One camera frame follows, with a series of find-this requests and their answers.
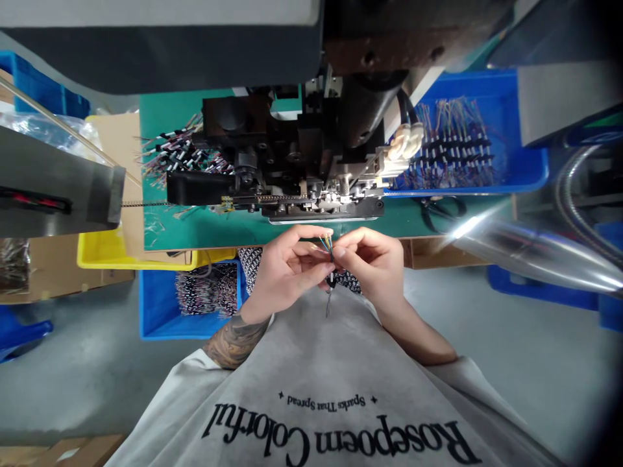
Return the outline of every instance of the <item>scissors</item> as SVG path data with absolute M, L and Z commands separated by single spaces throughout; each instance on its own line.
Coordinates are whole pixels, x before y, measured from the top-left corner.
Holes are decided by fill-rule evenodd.
M 461 220 L 465 214 L 467 214 L 467 206 L 465 205 L 465 202 L 456 196 L 446 196 L 441 198 L 414 198 L 413 200 L 420 205 L 422 210 L 422 219 L 424 220 L 426 227 L 431 229 L 436 234 L 444 235 L 447 234 L 448 231 L 435 227 L 433 216 L 451 221 L 450 229 L 452 229 L 454 224 Z M 443 200 L 451 200 L 452 202 L 448 203 L 446 201 L 442 204 Z

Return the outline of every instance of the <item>yellow plastic bin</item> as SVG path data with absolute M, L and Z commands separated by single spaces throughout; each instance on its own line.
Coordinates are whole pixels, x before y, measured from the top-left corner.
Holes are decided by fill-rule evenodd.
M 236 257 L 235 248 L 192 250 L 191 263 L 179 265 L 161 261 L 139 261 L 127 256 L 121 227 L 103 232 L 81 233 L 78 239 L 78 266 L 85 269 L 150 269 L 189 271 Z

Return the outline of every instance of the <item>green work surface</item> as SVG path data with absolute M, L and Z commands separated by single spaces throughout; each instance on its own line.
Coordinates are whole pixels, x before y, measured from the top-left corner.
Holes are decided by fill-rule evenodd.
M 233 95 L 231 90 L 192 91 L 142 95 L 140 98 L 141 135 L 153 138 L 162 132 L 182 128 L 193 114 L 201 111 L 201 100 Z M 164 190 L 143 181 L 144 200 L 166 199 Z M 501 215 L 512 215 L 509 197 L 463 197 L 468 216 L 477 215 L 503 203 Z M 385 215 L 375 221 L 327 222 L 320 225 L 334 229 L 338 238 L 360 226 L 367 226 L 392 237 L 426 237 L 435 235 L 422 221 L 420 208 L 412 198 L 384 198 Z M 275 226 L 260 213 L 235 211 L 223 215 L 195 208 L 181 219 L 174 214 L 180 207 L 152 206 L 145 208 L 145 249 L 178 250 L 183 248 L 223 248 L 228 246 L 264 245 L 288 226 Z M 440 219 L 435 225 L 448 228 Z

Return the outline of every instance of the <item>gray t-shirt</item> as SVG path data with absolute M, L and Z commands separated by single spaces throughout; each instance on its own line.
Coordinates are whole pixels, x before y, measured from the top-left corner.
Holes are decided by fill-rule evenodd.
M 560 465 L 471 360 L 422 367 L 365 299 L 326 300 L 275 315 L 236 371 L 179 363 L 107 466 Z

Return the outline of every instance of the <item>machine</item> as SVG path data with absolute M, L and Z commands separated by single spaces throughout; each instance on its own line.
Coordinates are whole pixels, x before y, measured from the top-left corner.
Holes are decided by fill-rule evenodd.
M 33 18 L 32 5 L 16 4 L 0 27 L 69 78 L 105 92 L 244 86 L 236 97 L 202 103 L 203 127 L 192 141 L 218 150 L 233 173 L 171 171 L 167 201 L 261 210 L 281 223 L 382 216 L 382 179 L 403 172 L 422 143 L 404 89 L 508 26 L 514 2 L 302 0 L 274 2 L 252 17 L 243 1 L 192 11 L 180 4 L 174 16 L 158 2 L 143 11 L 113 1 L 110 11 L 116 3 L 125 14 L 110 18 L 87 5 L 58 15 L 64 9 L 45 2 Z M 273 99 L 293 90 L 302 113 L 272 115 Z M 396 101 L 400 124 L 389 129 L 390 142 L 393 118 L 385 117 Z
M 216 209 L 230 200 L 232 208 L 261 210 L 279 223 L 383 215 L 382 178 L 404 171 L 423 137 L 421 124 L 404 123 L 400 148 L 385 144 L 383 116 L 407 74 L 355 74 L 338 81 L 325 73 L 302 86 L 304 109 L 296 120 L 271 114 L 273 91 L 204 100 L 193 146 L 217 150 L 233 173 L 171 171 L 168 201 Z M 404 92 L 399 98 L 411 105 Z

